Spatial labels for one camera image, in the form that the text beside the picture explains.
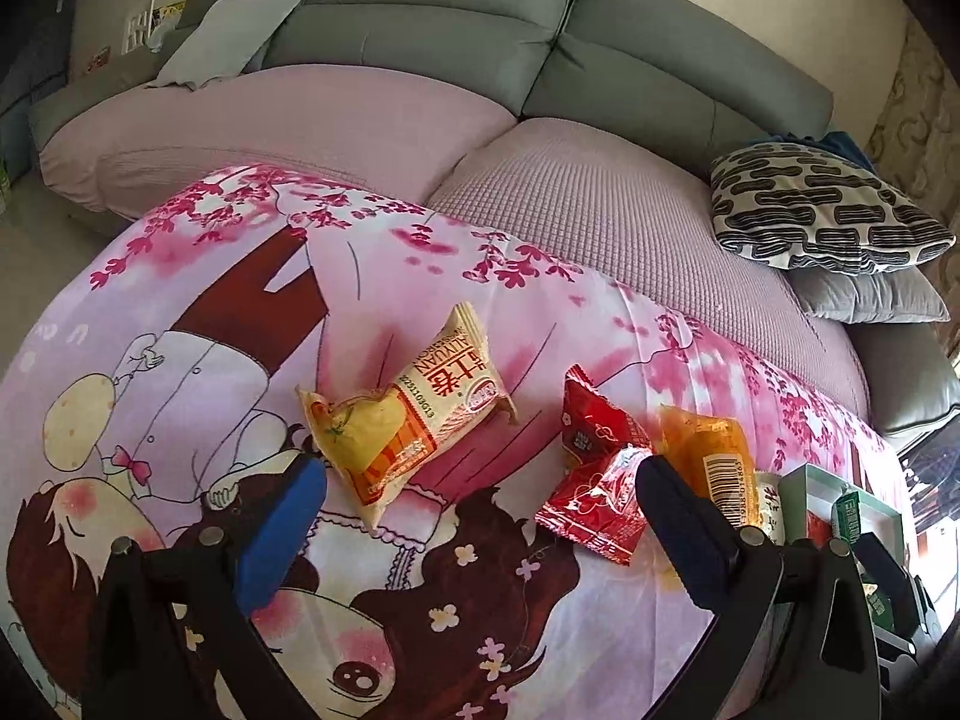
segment floor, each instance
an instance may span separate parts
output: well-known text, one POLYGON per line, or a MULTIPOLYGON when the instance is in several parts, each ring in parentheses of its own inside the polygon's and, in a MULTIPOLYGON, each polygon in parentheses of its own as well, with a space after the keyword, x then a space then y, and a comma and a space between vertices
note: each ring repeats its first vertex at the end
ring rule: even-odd
POLYGON ((0 371, 47 304, 110 240, 72 217, 73 203, 28 173, 0 215, 0 371))

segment throw pillow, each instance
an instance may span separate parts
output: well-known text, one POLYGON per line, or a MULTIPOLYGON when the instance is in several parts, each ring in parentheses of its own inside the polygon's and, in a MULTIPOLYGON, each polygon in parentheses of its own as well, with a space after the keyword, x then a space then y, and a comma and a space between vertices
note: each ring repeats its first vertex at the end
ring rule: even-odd
POLYGON ((800 309, 810 317, 859 322, 949 322, 943 299, 916 268, 847 276, 823 268, 787 271, 800 309))
POLYGON ((301 0, 218 0, 148 86, 235 79, 301 0))
POLYGON ((710 186, 717 242, 774 268, 895 271, 956 240, 896 187, 813 146, 741 148, 713 162, 710 186))

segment red snack package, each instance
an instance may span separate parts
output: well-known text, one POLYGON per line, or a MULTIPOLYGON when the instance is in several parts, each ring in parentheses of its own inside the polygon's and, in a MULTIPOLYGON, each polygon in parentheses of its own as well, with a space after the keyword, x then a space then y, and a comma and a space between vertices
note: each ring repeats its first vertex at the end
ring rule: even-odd
POLYGON ((630 565, 647 524, 634 490, 637 466, 653 454, 650 439, 593 388, 579 365, 566 372, 563 445, 581 465, 560 482, 536 522, 630 565))

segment yellow snack package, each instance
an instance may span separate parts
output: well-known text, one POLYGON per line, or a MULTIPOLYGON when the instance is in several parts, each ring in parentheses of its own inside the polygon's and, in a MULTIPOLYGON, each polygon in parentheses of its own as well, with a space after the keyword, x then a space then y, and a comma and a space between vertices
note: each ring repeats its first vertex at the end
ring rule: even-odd
POLYGON ((661 406, 661 428, 661 453, 694 493, 712 500, 734 528, 759 527, 754 459, 740 423, 661 406))
POLYGON ((433 343, 382 391, 336 404, 298 393, 314 445, 356 493, 371 531, 407 480, 488 413, 504 409, 517 421, 469 303, 453 307, 433 343))

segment cartoon eye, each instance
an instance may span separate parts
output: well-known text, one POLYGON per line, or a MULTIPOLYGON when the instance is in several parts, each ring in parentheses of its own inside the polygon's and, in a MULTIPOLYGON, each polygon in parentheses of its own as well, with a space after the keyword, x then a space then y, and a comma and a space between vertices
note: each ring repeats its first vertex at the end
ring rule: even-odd
POLYGON ((347 661, 333 670, 333 683, 344 693, 366 698, 380 687, 380 672, 360 661, 347 661))

